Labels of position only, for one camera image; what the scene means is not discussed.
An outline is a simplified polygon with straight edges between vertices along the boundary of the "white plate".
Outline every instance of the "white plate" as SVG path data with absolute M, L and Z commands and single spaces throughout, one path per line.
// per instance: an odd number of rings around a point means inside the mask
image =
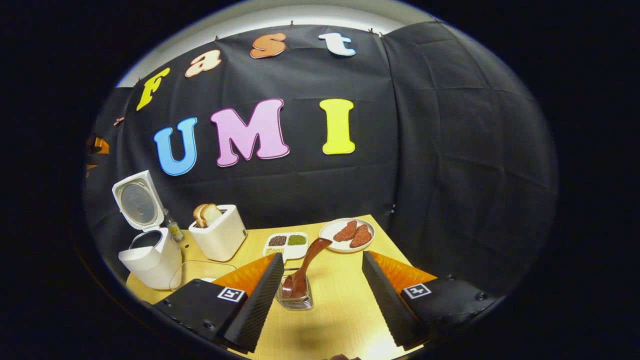
M 264 249 L 262 250 L 262 256 L 266 256 L 266 252 L 267 252 L 267 248 L 269 248 L 269 241 L 271 241 L 272 238 L 274 238 L 275 236 L 278 235 L 282 235 L 282 236 L 286 236 L 287 240 L 285 241 L 284 245 L 280 245 L 280 246 L 272 246 L 272 247 L 283 247 L 284 248 L 284 253 L 282 253 L 282 262 L 287 261 L 287 260 L 291 260 L 291 259 L 299 259 L 302 258 L 306 253 L 307 253 L 307 248 L 309 247 L 309 237 L 307 236 L 306 233 L 278 233 L 278 234 L 272 234 L 269 235 L 269 238 L 267 238 L 267 242 L 264 243 Z M 305 240 L 307 241 L 306 244 L 303 245 L 287 245 L 287 242 L 289 242 L 289 236 L 290 235 L 302 235 L 305 237 Z
M 361 225 L 366 225 L 367 228 L 369 229 L 369 232 L 371 233 L 371 240 L 369 240 L 367 243 L 365 243 L 364 245 L 361 245 L 359 247 L 355 247 L 355 248 L 351 248 L 349 247 L 349 245 L 351 244 L 352 240 L 347 240 L 347 241 L 335 241 L 333 239 L 333 237 L 340 232 L 340 230 L 344 229 L 345 226 L 347 226 L 347 223 L 350 221 L 354 221 L 356 220 L 356 226 L 361 226 Z M 331 245 L 329 245 L 328 249 L 331 249 L 333 251 L 337 251 L 337 252 L 356 252 L 356 251 L 360 251 L 364 248 L 366 248 L 367 246 L 369 246 L 369 244 L 373 241 L 373 238 L 376 237 L 376 230 L 373 228 L 373 226 L 364 221 L 364 220 L 360 220 L 357 218 L 339 218 L 336 219 L 334 221 L 328 222 L 326 225 L 322 226 L 322 229 L 320 229 L 320 233 L 319 236 L 321 238 L 325 238 L 325 239 L 329 239 L 331 240 L 333 243 Z

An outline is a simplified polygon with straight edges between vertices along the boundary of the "letter u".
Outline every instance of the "letter u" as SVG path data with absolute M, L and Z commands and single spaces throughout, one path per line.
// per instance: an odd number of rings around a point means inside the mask
M 193 126 L 198 122 L 194 117 L 184 119 L 178 123 L 178 130 L 182 133 L 184 144 L 184 157 L 180 161 L 175 161 L 171 154 L 171 142 L 169 136 L 173 130 L 166 127 L 156 133 L 154 141 L 158 148 L 158 159 L 162 170 L 171 176 L 185 174 L 196 163 L 196 142 L 193 134 Z

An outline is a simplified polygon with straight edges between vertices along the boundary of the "spoon holder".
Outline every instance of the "spoon holder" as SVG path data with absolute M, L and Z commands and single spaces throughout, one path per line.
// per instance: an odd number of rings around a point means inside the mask
M 311 297 L 311 285 L 309 285 L 309 278 L 305 276 L 305 281 L 307 282 L 307 293 L 302 297 L 292 297 L 285 299 L 282 297 L 282 284 L 284 283 L 284 279 L 287 278 L 288 275 L 284 275 L 282 280 L 280 281 L 280 285 L 278 286 L 278 291 L 276 291 L 276 300 L 288 310 L 309 310 L 314 306 L 313 299 Z

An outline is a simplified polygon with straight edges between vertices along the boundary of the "green powder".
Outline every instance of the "green powder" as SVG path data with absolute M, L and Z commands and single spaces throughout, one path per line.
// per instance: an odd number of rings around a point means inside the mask
M 304 245 L 307 243 L 307 239 L 302 235 L 291 235 L 287 245 Z

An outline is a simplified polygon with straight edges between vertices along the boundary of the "white wall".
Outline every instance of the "white wall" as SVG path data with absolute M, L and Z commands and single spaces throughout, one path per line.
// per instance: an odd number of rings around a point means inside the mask
M 249 30 L 270 26 L 317 24 L 344 26 L 383 34 L 416 22 L 435 21 L 431 15 L 398 1 L 252 0 L 222 9 L 172 36 L 140 60 L 120 80 L 133 86 L 162 64 L 193 48 Z

